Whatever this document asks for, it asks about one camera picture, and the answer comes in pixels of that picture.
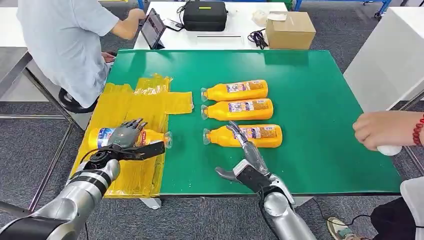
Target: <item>tablet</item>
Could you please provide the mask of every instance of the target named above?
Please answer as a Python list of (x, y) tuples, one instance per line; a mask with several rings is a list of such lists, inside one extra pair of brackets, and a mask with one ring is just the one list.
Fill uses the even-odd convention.
[(144, 24), (141, 27), (141, 34), (143, 34), (150, 49), (163, 49), (164, 46), (161, 43), (161, 36), (167, 27), (162, 22), (159, 14), (156, 13), (155, 9), (152, 8), (150, 13), (144, 20)]

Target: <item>tablet screen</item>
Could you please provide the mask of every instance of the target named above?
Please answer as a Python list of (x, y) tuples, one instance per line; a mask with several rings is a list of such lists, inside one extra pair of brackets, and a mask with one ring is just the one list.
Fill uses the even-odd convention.
[(161, 18), (152, 8), (143, 26), (141, 27), (141, 33), (143, 34), (144, 39), (146, 40), (150, 49), (153, 49), (159, 42), (159, 39), (165, 31), (165, 28), (166, 26), (162, 22)]

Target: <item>gray carpet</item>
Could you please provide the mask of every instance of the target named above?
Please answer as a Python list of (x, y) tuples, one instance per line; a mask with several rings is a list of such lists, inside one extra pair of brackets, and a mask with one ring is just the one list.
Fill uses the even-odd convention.
[[(13, 2), (0, 0), (0, 4)], [(129, 9), (135, 6), (133, 0), (130, 3), (107, 3), (108, 9), (120, 18), (124, 18)], [(373, 15), (380, 6), (380, 3), (363, 6), (361, 2), (303, 2), (301, 10), (309, 13), (317, 30), (311, 48), (329, 50), (344, 72), (378, 23)], [(101, 43), (105, 52), (130, 49), (134, 45), (134, 41), (121, 40), (111, 34), (103, 37)], [(415, 110), (424, 111), (424, 104), (420, 103)], [(54, 112), (56, 110), (49, 103), (0, 103), (0, 113)], [(0, 120), (0, 200), (21, 207), (29, 205), (67, 126), (63, 120)], [(40, 205), (53, 199), (63, 188), (82, 137), (82, 133), (76, 130), (72, 132)], [(424, 159), (422, 149), (414, 151), (420, 159)], [(393, 162), (404, 179), (419, 176), (406, 153), (397, 155)], [(349, 222), (354, 216), (370, 214), (376, 206), (395, 198), (397, 196), (334, 196), (316, 199), (324, 215), (338, 216)], [(258, 199), (253, 197), (169, 198), (157, 210), (147, 208), (138, 199), (104, 199), (89, 218), (89, 236), (91, 240), (274, 239), (257, 206)], [(298, 207), (297, 212), (317, 239), (332, 239), (313, 201)], [(0, 212), (0, 226), (11, 219)], [(364, 237), (371, 238), (376, 234), (366, 218), (359, 219), (352, 228)], [(85, 239), (84, 236), (82, 234), (79, 239)]]

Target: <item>green table surface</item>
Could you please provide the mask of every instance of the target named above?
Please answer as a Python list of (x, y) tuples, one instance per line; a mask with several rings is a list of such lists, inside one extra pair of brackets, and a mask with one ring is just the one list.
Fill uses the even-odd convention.
[(166, 150), (161, 195), (252, 194), (214, 171), (216, 166), (231, 170), (243, 151), (203, 144), (204, 128), (217, 129), (227, 122), (202, 120), (200, 89), (256, 79), (268, 83), (273, 116), (237, 123), (282, 127), (282, 145), (259, 150), (294, 195), (400, 191), (391, 159), (355, 139), (352, 124), (362, 110), (328, 51), (121, 50), (108, 82), (134, 89), (139, 77), (154, 73), (173, 77), (171, 92), (192, 91), (194, 103), (192, 113), (169, 116), (174, 142)]

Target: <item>red bracelet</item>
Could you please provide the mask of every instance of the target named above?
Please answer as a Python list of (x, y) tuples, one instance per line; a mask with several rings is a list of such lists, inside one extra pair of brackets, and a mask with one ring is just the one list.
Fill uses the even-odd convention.
[(415, 128), (413, 129), (412, 139), (413, 139), (413, 143), (416, 145), (422, 145), (420, 140), (420, 132), (423, 126), (424, 126), (424, 114), (422, 115), (422, 118), (419, 120), (419, 123), (417, 123), (415, 125)]

